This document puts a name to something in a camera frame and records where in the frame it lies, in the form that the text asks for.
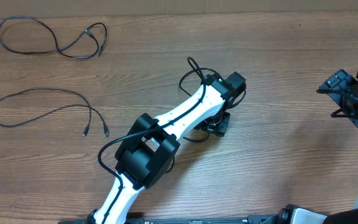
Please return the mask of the black cable silver USB plug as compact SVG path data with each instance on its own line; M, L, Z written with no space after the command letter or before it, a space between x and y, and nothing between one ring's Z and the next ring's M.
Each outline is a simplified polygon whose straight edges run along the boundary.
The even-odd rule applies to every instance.
M3 25L10 20L18 20L18 19L23 19L23 20L30 20L33 21L39 25L41 25L42 27L46 28L50 34L53 37L53 41L54 41L54 49L53 50L46 50L46 51L19 51L19 50L14 50L10 47L8 47L3 39L2 39L2 27ZM93 35L93 33L91 32L91 30L93 28L95 28L96 26L101 26L104 29L104 38L103 41L101 43L99 43L99 41L97 40L97 38ZM87 35L88 37L90 37L96 44L96 50L89 55L69 55L66 54L65 51L70 49L71 47L73 47L84 35ZM91 24L90 26L88 26L87 28L85 28L79 35L78 37L73 40L70 44L65 45L63 47L59 46L58 44L58 40L57 40L57 36L55 35L54 31L45 23L43 23L42 21L34 18L34 17L30 17L30 16L9 16L5 19L3 19L0 23L0 44L2 45L3 48L5 48L7 51L12 52L14 54L21 54L21 55L48 55L48 54L60 54L66 58L72 58L75 60L88 60L91 59L93 57L99 57L103 51L104 48L106 46L108 40L108 28L107 26L102 23L102 22L96 22L94 24Z

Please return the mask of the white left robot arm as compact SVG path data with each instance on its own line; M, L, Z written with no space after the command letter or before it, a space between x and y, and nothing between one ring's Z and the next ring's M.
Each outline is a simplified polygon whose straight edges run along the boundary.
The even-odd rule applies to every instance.
M246 80L237 72L223 78L211 72L198 90L171 111L152 118L139 116L127 136L119 139L112 189L87 223L124 223L137 196L170 170L180 139L192 129L223 137L230 114L246 95Z

